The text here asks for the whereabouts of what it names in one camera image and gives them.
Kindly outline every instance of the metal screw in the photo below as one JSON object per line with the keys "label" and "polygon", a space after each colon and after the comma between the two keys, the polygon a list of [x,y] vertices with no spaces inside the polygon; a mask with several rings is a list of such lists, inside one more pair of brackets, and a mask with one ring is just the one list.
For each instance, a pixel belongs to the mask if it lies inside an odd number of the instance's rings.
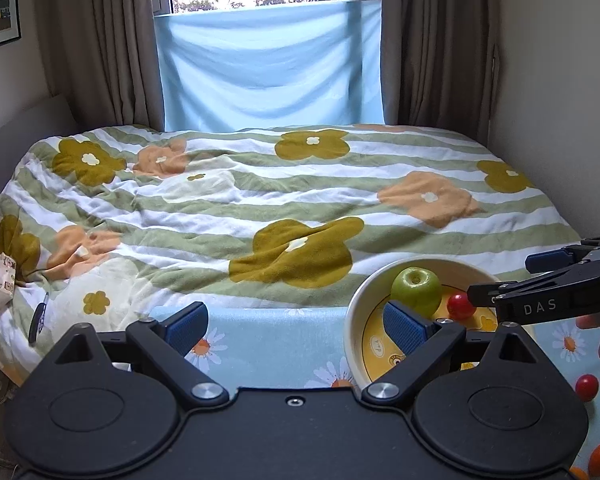
{"label": "metal screw", "polygon": [[400,388],[392,383],[373,383],[366,390],[375,399],[391,399],[400,393]]}
{"label": "metal screw", "polygon": [[298,408],[304,404],[304,399],[301,399],[300,397],[291,397],[286,400],[286,403],[292,408]]}
{"label": "metal screw", "polygon": [[223,392],[224,388],[218,383],[200,383],[191,389],[191,394],[199,399],[216,399]]}

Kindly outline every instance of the floral comforter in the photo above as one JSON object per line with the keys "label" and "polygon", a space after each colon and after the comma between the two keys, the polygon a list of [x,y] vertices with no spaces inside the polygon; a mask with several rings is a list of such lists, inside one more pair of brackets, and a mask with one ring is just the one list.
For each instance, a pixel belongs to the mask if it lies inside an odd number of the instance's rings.
{"label": "floral comforter", "polygon": [[577,239],[523,175],[443,130],[121,126],[51,137],[0,196],[0,253],[18,266],[0,308],[0,367],[21,383],[80,321],[120,330],[194,300],[346,306],[372,272],[422,254],[522,279],[529,253]]}

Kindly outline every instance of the light blue fabric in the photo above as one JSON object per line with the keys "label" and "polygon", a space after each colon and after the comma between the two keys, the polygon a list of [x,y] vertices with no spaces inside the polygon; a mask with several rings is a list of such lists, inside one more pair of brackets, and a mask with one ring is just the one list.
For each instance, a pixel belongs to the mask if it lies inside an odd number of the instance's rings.
{"label": "light blue fabric", "polygon": [[[569,384],[575,386],[578,378],[584,374],[593,374],[600,382],[599,328],[580,330],[574,319],[568,319],[536,325],[535,330],[538,344]],[[573,340],[574,351],[565,348],[565,337]],[[589,413],[589,434],[574,462],[574,465],[584,471],[587,470],[591,452],[600,444],[600,390],[586,407]]]}
{"label": "light blue fabric", "polygon": [[167,131],[383,124],[380,0],[157,16]]}
{"label": "light blue fabric", "polygon": [[[150,315],[165,320],[177,311],[160,306]],[[352,383],[342,339],[346,307],[208,311],[206,342],[186,359],[232,394],[239,386],[327,388],[336,380]]]}

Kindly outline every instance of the white wall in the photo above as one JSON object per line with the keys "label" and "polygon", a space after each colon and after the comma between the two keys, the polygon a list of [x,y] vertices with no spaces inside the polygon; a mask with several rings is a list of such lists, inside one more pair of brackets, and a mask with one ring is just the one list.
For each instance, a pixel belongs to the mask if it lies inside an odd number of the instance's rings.
{"label": "white wall", "polygon": [[490,148],[600,235],[600,0],[501,0]]}
{"label": "white wall", "polygon": [[48,96],[33,0],[18,0],[22,38],[0,46],[0,126]]}

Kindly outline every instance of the curtain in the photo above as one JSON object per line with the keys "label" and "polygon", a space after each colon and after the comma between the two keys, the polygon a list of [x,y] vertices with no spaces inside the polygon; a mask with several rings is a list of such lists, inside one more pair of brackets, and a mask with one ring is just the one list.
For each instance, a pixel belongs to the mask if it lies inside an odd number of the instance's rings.
{"label": "curtain", "polygon": [[164,129],[152,0],[36,0],[45,75],[86,129]]}
{"label": "curtain", "polygon": [[382,0],[384,121],[455,130],[486,145],[498,17],[498,0]]}

